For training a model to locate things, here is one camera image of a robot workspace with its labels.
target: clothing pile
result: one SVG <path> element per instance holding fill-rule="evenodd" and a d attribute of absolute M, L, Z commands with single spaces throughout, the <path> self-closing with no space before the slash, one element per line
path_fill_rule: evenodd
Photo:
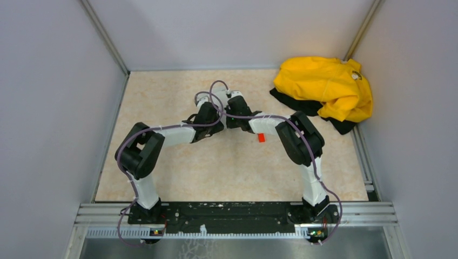
<path fill-rule="evenodd" d="M 372 115 L 372 93 L 361 65 L 350 59 L 298 57 L 283 62 L 270 94 L 296 111 L 319 115 L 340 134 Z"/>

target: beige table surface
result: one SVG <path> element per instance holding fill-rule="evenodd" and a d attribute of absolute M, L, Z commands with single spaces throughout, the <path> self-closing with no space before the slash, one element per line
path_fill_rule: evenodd
<path fill-rule="evenodd" d="M 172 125 L 197 112 L 193 97 L 215 80 L 240 90 L 252 111 L 285 115 L 294 111 L 270 94 L 277 70 L 132 72 L 100 179 L 97 201 L 131 201 L 133 190 L 117 168 L 116 149 L 133 124 Z M 329 122 L 310 120 L 323 135 L 324 183 L 344 201 L 367 201 L 350 134 L 341 136 Z M 300 201 L 298 166 L 278 137 L 227 129 L 195 144 L 161 151 L 153 171 L 163 201 Z"/>

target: gray wall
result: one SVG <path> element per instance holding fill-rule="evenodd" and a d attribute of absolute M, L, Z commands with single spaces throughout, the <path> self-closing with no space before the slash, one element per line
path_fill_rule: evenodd
<path fill-rule="evenodd" d="M 343 58 L 372 0 L 91 0 L 130 70 Z"/>
<path fill-rule="evenodd" d="M 0 35 L 0 258 L 60 258 L 124 76 L 77 1 L 1 1 Z"/>
<path fill-rule="evenodd" d="M 387 1 L 355 59 L 374 97 L 361 127 L 413 258 L 456 258 L 458 2 Z"/>

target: yellow shirt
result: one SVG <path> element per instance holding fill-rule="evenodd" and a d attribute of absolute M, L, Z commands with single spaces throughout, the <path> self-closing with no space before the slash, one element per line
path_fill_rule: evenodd
<path fill-rule="evenodd" d="M 296 100 L 321 102 L 318 115 L 323 118 L 360 122 L 372 115 L 371 88 L 360 71 L 361 65 L 352 59 L 290 58 L 273 82 L 280 93 Z"/>

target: purple cable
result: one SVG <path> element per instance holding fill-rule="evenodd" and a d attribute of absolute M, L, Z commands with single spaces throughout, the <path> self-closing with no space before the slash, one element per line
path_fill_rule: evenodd
<path fill-rule="evenodd" d="M 219 104 L 221 105 L 221 107 L 223 106 L 223 102 L 221 101 L 221 99 L 219 99 L 216 95 L 214 95 L 213 93 L 210 93 L 210 92 L 199 92 L 199 93 L 208 93 L 210 95 L 210 97 L 215 97 L 216 100 L 219 102 Z M 210 123 L 210 124 L 176 124 L 176 125 L 170 125 L 170 126 L 165 126 L 165 127 L 154 127 L 154 128 L 146 128 L 146 129 L 143 129 L 137 133 L 135 133 L 134 135 L 132 135 L 130 138 L 128 138 L 122 145 L 121 147 L 119 148 L 119 152 L 118 152 L 118 156 L 116 157 L 116 162 L 118 164 L 118 167 L 119 169 L 121 170 L 121 172 L 123 172 L 127 178 L 129 178 L 129 182 L 130 184 L 132 185 L 132 188 L 133 188 L 133 192 L 135 193 L 135 198 L 133 199 L 132 203 L 129 204 L 129 206 L 127 206 L 126 209 L 123 210 L 123 212 L 121 213 L 121 217 L 119 218 L 119 221 L 118 221 L 118 227 L 117 227 L 117 234 L 118 234 L 118 238 L 126 245 L 128 246 L 131 246 L 131 247 L 141 247 L 143 245 L 142 244 L 131 244 L 131 243 L 128 243 L 126 242 L 122 237 L 121 237 L 121 223 L 122 223 L 122 220 L 124 218 L 124 216 L 126 215 L 126 212 L 132 208 L 132 206 L 137 202 L 138 200 L 138 190 L 137 190 L 137 187 L 135 186 L 135 184 L 133 183 L 133 180 L 132 180 L 132 176 L 131 174 L 129 174 L 128 172 L 126 172 L 126 170 L 124 170 L 123 166 L 121 165 L 121 154 L 122 152 L 124 151 L 124 149 L 126 148 L 127 144 L 130 143 L 132 140 L 134 140 L 136 137 L 142 135 L 143 133 L 146 133 L 146 132 L 149 132 L 149 131 L 157 131 L 157 130 L 168 130 L 170 128 L 180 128 L 180 127 L 211 127 L 211 126 L 214 126 L 216 125 L 217 123 L 219 123 L 219 121 L 221 120 L 221 117 L 223 115 L 221 114 L 220 117 L 218 118 L 217 121 L 213 122 L 213 123 Z"/>
<path fill-rule="evenodd" d="M 213 87 L 216 83 L 222 83 L 227 87 L 226 83 L 221 81 L 221 80 L 217 80 L 215 82 L 213 82 L 213 84 L 210 86 L 210 91 L 209 91 L 209 94 L 210 94 L 210 102 L 212 103 L 213 107 L 221 114 L 221 115 L 225 115 L 229 118 L 235 118 L 235 119 L 262 119 L 262 118 L 265 118 L 266 116 L 265 115 L 261 115 L 261 116 L 237 116 L 237 115 L 230 115 L 230 114 L 227 114 L 224 110 L 220 110 L 219 107 L 217 105 L 215 105 L 215 103 L 213 102 L 213 98 L 212 96 L 215 96 L 213 93 L 212 93 L 212 90 L 213 90 Z M 326 239 L 324 239 L 323 241 L 321 241 L 321 243 L 314 243 L 314 244 L 324 244 L 326 243 L 335 233 L 335 231 L 337 230 L 337 227 L 339 226 L 340 224 L 340 221 L 342 220 L 342 201 L 340 200 L 339 196 L 337 196 L 337 194 L 331 190 L 329 190 L 326 185 L 323 183 L 323 181 L 321 180 L 321 178 L 318 176 L 318 172 L 317 172 L 317 168 L 316 168 L 316 163 L 315 163 L 315 156 L 313 155 L 313 151 L 312 149 L 310 148 L 310 145 L 308 143 L 308 141 L 305 139 L 305 137 L 302 135 L 301 133 L 301 130 L 297 128 L 297 126 L 290 120 L 288 120 L 286 117 L 283 117 L 283 116 L 279 116 L 279 115 L 269 115 L 268 117 L 270 118 L 277 118 L 277 119 L 282 119 L 284 121 L 286 121 L 289 125 L 291 125 L 291 127 L 293 127 L 293 129 L 299 133 L 299 136 L 301 138 L 301 140 L 304 142 L 305 146 L 307 147 L 307 151 L 308 151 L 308 154 L 310 155 L 310 158 L 312 158 L 312 164 L 313 164 L 313 173 L 315 175 L 315 178 L 320 182 L 321 186 L 323 186 L 323 189 L 326 190 L 327 192 L 331 193 L 336 199 L 337 199 L 337 202 L 339 203 L 339 208 L 340 208 L 340 215 L 339 215 L 339 219 L 337 220 L 337 223 L 335 224 L 335 227 L 334 229 L 331 231 L 331 233 L 328 235 L 328 237 Z"/>

